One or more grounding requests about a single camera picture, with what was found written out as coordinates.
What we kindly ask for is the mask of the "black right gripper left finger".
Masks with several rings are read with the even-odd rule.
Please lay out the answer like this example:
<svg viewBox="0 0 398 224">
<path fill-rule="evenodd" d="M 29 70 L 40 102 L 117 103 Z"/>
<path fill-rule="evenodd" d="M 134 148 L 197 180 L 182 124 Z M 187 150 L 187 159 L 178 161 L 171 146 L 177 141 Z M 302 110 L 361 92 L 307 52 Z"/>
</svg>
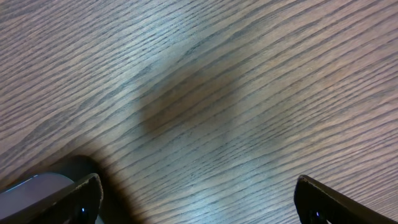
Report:
<svg viewBox="0 0 398 224">
<path fill-rule="evenodd" d="M 1 192 L 1 223 L 95 223 L 102 199 L 98 174 L 37 174 Z"/>
</svg>

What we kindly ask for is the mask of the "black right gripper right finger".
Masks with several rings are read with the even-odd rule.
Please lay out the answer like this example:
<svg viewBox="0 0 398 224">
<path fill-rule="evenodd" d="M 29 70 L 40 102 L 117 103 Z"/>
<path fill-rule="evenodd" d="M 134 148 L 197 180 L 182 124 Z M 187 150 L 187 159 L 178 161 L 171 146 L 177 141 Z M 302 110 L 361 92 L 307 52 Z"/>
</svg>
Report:
<svg viewBox="0 0 398 224">
<path fill-rule="evenodd" d="M 307 175 L 297 179 L 294 204 L 303 224 L 397 224 Z"/>
</svg>

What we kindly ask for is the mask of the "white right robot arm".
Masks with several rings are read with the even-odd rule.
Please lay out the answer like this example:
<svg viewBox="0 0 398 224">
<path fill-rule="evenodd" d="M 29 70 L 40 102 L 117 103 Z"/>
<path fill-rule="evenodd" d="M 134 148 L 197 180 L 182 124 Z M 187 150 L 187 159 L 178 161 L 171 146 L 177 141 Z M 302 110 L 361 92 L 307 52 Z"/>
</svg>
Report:
<svg viewBox="0 0 398 224">
<path fill-rule="evenodd" d="M 301 223 L 392 223 L 392 219 L 300 175 L 294 204 Z M 1 190 L 1 223 L 141 223 L 87 156 L 62 159 Z"/>
</svg>

